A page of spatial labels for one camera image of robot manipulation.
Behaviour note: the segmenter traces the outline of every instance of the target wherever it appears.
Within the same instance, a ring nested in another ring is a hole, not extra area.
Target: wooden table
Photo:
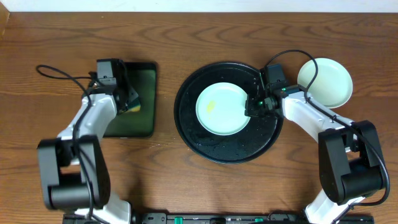
[[[354,82],[335,111],[378,130],[391,176],[388,201],[351,213],[398,222],[397,14],[156,14],[12,13],[0,41],[0,222],[60,223],[45,209],[36,146],[75,116],[81,90],[38,75],[44,63],[72,75],[96,69],[98,58],[159,64],[155,133],[148,139],[104,139],[112,189],[140,212],[269,213],[298,211],[320,191],[318,149],[296,124],[285,122],[273,147],[240,165],[208,161],[191,151],[174,124],[180,85],[217,61],[261,68],[274,54],[302,49],[342,63]],[[295,83],[308,60],[278,58]],[[382,192],[369,201],[378,200]]]

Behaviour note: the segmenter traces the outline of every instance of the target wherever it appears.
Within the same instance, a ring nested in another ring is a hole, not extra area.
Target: plate
[[[315,60],[318,64],[318,76],[308,92],[315,100],[328,108],[342,106],[353,94],[353,80],[347,69],[332,59],[316,58]],[[310,60],[300,69],[297,83],[306,87],[314,74],[315,64]]]
[[[200,124],[211,133],[235,134],[242,130],[250,117],[244,115],[248,94],[232,83],[216,83],[200,93],[196,113]]]

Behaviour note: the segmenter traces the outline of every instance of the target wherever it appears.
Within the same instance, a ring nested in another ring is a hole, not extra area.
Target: black round tray
[[[221,62],[207,65],[185,80],[175,99],[174,120],[181,138],[194,152],[211,161],[237,164],[259,157],[273,145],[282,129],[282,118],[252,117],[240,132],[219,136],[207,131],[196,115],[197,99],[206,87],[229,82],[247,94],[256,94],[259,72],[243,63]]]

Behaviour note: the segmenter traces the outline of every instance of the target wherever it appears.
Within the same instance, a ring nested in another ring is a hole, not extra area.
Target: white wall
[[[0,0],[11,12],[398,12],[398,0]]]

